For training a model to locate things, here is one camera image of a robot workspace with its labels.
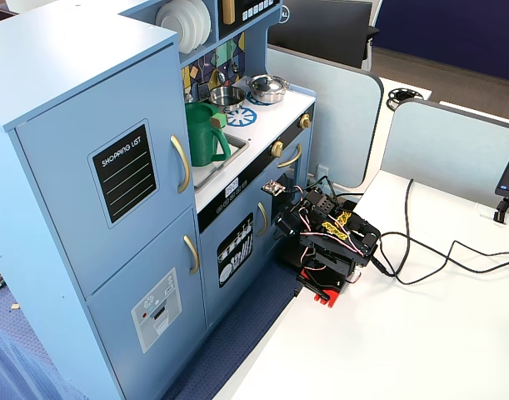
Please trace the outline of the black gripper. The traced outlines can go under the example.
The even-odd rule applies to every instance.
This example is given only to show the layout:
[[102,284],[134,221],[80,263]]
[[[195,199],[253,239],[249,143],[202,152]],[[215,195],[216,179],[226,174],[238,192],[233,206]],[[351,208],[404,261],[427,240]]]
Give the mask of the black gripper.
[[292,264],[294,267],[302,265],[303,245],[301,245],[299,237],[290,238],[290,236],[311,231],[311,223],[308,218],[310,208],[311,203],[308,200],[298,202],[286,200],[278,208],[274,222],[276,231],[273,234],[276,241],[281,239],[278,244],[278,262],[285,265]]

